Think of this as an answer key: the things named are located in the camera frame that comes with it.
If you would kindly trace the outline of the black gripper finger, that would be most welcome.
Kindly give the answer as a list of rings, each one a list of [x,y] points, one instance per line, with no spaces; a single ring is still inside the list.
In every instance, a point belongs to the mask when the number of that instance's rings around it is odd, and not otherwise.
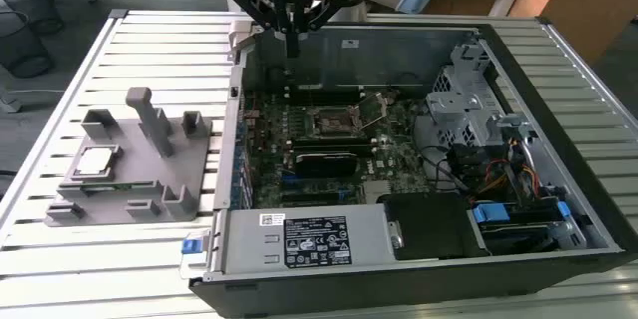
[[[253,20],[266,29],[283,36],[286,57],[294,57],[294,26],[287,11],[275,12],[265,0],[234,0]]]
[[[306,18],[302,21],[302,29],[298,32],[298,37],[294,42],[294,57],[298,58],[301,54],[301,36],[307,31],[317,31],[337,15],[337,12],[350,6],[350,0],[325,0],[318,6],[310,9]]]

